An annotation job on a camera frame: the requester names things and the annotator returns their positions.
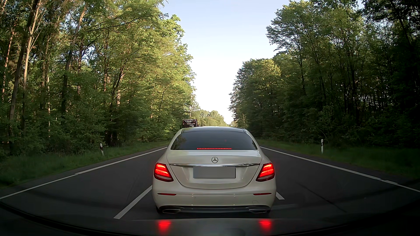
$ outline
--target license plate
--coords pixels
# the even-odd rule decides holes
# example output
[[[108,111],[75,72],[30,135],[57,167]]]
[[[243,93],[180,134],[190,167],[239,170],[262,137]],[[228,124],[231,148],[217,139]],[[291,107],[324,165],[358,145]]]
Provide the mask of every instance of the license plate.
[[[236,178],[234,166],[194,166],[194,178]]]

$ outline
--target rear bumper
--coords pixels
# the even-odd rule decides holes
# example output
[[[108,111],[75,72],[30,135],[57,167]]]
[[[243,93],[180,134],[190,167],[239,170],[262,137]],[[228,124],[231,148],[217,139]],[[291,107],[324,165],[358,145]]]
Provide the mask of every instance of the rear bumper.
[[[159,208],[163,213],[237,213],[252,212],[265,213],[270,211],[269,206],[252,205],[252,206],[161,206]]]
[[[275,190],[267,195],[254,194],[176,194],[174,196],[160,195],[153,191],[153,199],[157,207],[188,206],[188,207],[242,207],[264,205],[270,208],[276,197]]]

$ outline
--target chrome trim strip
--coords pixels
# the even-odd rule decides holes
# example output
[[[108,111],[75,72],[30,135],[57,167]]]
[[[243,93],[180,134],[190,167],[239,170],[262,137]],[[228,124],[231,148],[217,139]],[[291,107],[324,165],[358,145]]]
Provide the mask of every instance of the chrome trim strip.
[[[236,163],[236,164],[170,164],[174,166],[181,166],[181,167],[194,167],[194,166],[236,166],[236,167],[247,167],[247,166],[254,166],[259,165],[259,163]]]

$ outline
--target roadside grass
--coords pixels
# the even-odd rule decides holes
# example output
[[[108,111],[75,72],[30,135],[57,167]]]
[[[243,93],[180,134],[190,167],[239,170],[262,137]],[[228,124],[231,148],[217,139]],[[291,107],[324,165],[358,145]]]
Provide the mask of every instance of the roadside grass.
[[[261,146],[277,147],[379,170],[389,174],[414,179],[420,178],[420,149],[386,147],[349,147],[339,149],[324,144],[324,153],[321,154],[321,146],[316,144],[297,144],[263,139],[258,139],[257,141]]]
[[[98,148],[79,155],[43,154],[8,157],[0,162],[0,188],[168,144],[169,141],[161,141],[135,143],[123,147],[104,147],[103,156]]]

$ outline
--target green foliage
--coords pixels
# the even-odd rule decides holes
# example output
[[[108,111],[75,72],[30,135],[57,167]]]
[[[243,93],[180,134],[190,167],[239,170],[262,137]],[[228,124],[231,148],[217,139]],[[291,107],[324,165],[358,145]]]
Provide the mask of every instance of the green foliage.
[[[77,154],[101,142],[113,147],[168,140],[188,117],[195,102],[188,65],[192,57],[181,42],[180,19],[160,12],[161,0],[40,0],[30,22],[32,43],[23,57],[14,116],[9,118],[32,1],[4,3],[0,159]]]
[[[417,11],[411,1],[290,1],[267,27],[280,52],[238,72],[236,124],[287,142],[420,147]]]
[[[199,107],[191,111],[191,118],[197,119],[199,126],[228,126],[218,111],[206,111]]]

